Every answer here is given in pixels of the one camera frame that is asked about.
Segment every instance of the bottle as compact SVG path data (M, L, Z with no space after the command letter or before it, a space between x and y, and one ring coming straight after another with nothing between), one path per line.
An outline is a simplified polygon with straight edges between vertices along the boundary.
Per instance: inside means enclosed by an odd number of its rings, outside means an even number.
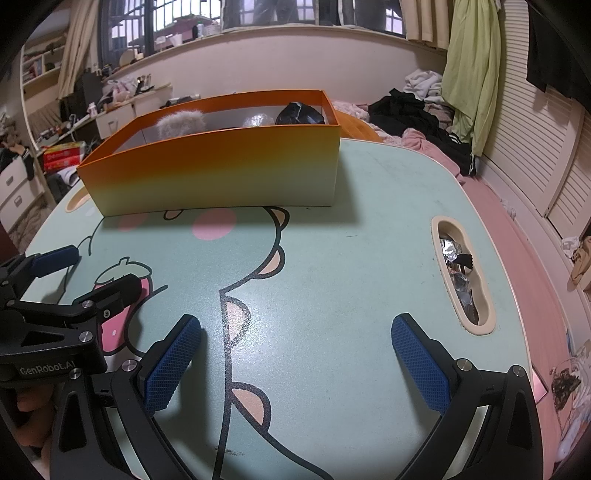
M90 105L88 106L87 112L90 115L90 118L94 118L94 117L96 117L96 115L98 115L98 113L96 112L96 105L94 102L90 103Z

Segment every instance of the aluminum foil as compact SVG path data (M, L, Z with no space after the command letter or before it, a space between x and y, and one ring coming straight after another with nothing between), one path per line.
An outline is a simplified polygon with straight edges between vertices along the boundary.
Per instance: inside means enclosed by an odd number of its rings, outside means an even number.
M468 320L474 325L478 325L478 311L472 298L470 280L460 271L459 265L452 263L462 253L462 246L449 238L440 238L440 240L441 250L447 262L447 272L452 279L457 298L460 300Z
M266 113L249 116L242 124L243 127L267 127L269 125L275 125L275 119Z
M453 262L459 254L462 253L462 246L447 238L441 238L441 250L446 262Z

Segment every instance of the human hand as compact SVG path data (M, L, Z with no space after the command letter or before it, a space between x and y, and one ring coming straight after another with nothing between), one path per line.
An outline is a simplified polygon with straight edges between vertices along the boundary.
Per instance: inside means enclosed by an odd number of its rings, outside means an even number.
M56 414L51 396L53 385L29 387L17 394L20 411L32 412L31 417L14 433L15 440L25 447L41 448L41 461L49 466L51 427Z

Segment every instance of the light blue table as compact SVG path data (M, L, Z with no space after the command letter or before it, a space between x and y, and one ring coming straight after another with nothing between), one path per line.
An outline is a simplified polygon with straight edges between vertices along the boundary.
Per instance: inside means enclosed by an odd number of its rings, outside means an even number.
M511 287L490 237L451 174L402 148L343 140L333 207L186 210L106 218L65 206L28 253L80 245L70 273L35 280L26 300L70 303L126 273L140 308L105 323L118 367L185 313L204 341L157 414L200 479L392 479L434 426L398 363L390 328L410 312L454 358L530 367ZM431 219L456 218L479 252L497 313L490 335L459 323L434 253ZM479 412L449 473L465 462ZM124 454L142 469L122 431Z

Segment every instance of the fluffy white object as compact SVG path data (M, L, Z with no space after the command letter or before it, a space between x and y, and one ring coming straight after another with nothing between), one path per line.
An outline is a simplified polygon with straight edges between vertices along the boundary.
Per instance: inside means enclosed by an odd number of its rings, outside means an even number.
M160 140L206 132L205 118L199 110L181 110L162 117L156 124Z

